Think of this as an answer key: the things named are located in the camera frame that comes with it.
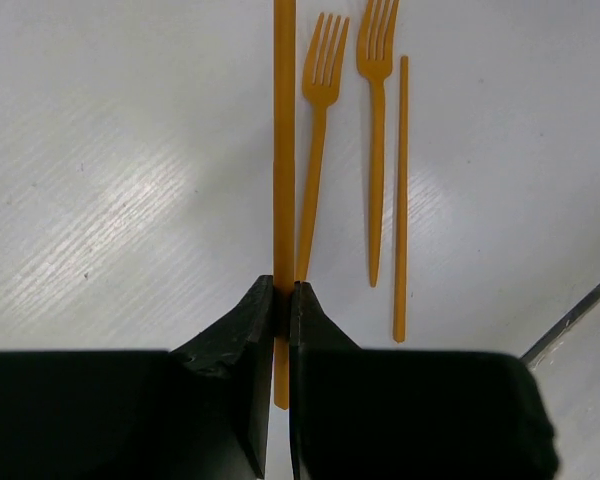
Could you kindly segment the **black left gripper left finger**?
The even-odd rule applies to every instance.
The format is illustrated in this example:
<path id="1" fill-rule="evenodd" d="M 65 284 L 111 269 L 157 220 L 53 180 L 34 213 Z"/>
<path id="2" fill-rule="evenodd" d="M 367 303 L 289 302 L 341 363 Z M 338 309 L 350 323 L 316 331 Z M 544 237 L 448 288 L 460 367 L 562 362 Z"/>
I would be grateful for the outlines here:
<path id="1" fill-rule="evenodd" d="M 261 479 L 274 289 L 167 350 L 0 351 L 0 479 Z"/>

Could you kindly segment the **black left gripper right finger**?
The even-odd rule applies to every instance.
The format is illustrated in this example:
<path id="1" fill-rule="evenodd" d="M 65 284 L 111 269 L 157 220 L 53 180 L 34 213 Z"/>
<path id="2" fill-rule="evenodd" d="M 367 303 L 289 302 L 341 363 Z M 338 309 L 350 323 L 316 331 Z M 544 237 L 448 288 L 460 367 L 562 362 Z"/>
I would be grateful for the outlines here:
<path id="1" fill-rule="evenodd" d="M 555 430 L 519 358 L 353 342 L 297 283 L 290 443 L 298 479 L 552 479 Z"/>

